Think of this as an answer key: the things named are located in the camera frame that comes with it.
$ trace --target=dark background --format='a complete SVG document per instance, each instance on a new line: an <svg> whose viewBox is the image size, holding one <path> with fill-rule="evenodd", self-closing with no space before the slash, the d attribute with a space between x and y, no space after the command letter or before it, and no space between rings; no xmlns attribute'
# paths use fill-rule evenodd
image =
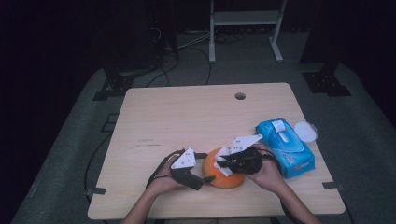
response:
<svg viewBox="0 0 396 224"><path fill-rule="evenodd" d="M132 68L157 62L149 30L156 12L146 20L143 0L109 2L0 2L2 223L12 220L102 56ZM276 1L241 2L217 0L217 7L277 7ZM396 14L390 2L289 0L282 30L300 32L313 24L302 63L323 63L337 49L396 126ZM174 5L178 31L208 28L208 2Z"/></svg>

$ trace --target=gray floor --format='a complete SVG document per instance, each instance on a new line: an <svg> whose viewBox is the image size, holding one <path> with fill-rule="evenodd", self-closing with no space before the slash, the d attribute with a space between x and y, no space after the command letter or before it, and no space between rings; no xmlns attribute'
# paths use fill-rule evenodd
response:
<svg viewBox="0 0 396 224"><path fill-rule="evenodd" d="M340 65L336 76L352 96L329 97L311 93L302 72L317 71L321 64L298 64L308 33L281 33L279 47L285 62L277 63L268 43L268 34L246 35L228 45L217 45L217 61L211 65L208 84L287 82L306 120L318 128L318 146L334 181L345 190L341 194L356 223L394 223L396 220L396 131L364 90L359 78ZM196 38L180 35L179 44ZM207 53L207 44L194 46ZM175 64L165 57L163 68ZM168 73L171 86L205 85L209 64L198 50L182 50L178 66ZM143 88L161 71L139 77L134 88ZM87 217L85 197L86 167L88 187L95 187L106 155L108 133L102 132L107 116L119 113L122 97L106 101L92 98L105 82L102 70L92 78L58 135L32 190L26 196L13 223L98 223ZM150 87L166 86L159 77ZM321 216L324 223L350 223L347 213ZM290 223L280 217L281 223Z"/></svg>

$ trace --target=blue tissue box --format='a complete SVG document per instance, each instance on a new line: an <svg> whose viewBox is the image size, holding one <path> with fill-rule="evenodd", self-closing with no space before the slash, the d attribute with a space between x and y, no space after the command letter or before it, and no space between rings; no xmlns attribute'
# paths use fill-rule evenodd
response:
<svg viewBox="0 0 396 224"><path fill-rule="evenodd" d="M270 119L256 127L262 134L261 142L267 145L280 163L285 178L295 177L315 169L315 156L298 137L285 119Z"/></svg>

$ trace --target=wooden table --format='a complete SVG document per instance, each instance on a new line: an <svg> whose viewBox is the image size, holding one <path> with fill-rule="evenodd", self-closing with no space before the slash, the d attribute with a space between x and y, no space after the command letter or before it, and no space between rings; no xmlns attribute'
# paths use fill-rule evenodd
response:
<svg viewBox="0 0 396 224"><path fill-rule="evenodd" d="M243 93L244 100L235 95ZM210 152L230 147L236 136L255 133L268 119L282 117L290 125L305 120L286 83L166 87L128 90L97 182L106 193L94 194L91 219L123 218L144 191L149 176L165 156L183 147ZM310 143L317 169L288 179L314 214L341 214L344 204L318 150ZM200 175L202 160L193 168ZM196 191L177 189L161 195L150 218L263 217L283 215L279 199L248 178L234 189L210 185Z"/></svg>

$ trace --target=human hand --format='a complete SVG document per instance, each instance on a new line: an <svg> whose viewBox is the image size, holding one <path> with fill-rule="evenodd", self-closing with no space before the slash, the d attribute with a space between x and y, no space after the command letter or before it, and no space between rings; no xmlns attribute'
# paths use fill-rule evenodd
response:
<svg viewBox="0 0 396 224"><path fill-rule="evenodd" d="M162 194L183 186L171 176L170 166L177 158L178 156L174 155L166 162L151 184L148 185L148 189L153 190L155 194Z"/></svg>
<svg viewBox="0 0 396 224"><path fill-rule="evenodd" d="M267 151L268 147L264 144L254 144L253 146L257 148L261 154L270 154ZM262 168L259 172L253 175L247 175L247 177L262 189L269 190L273 193L276 193L287 185L273 161L263 160Z"/></svg>

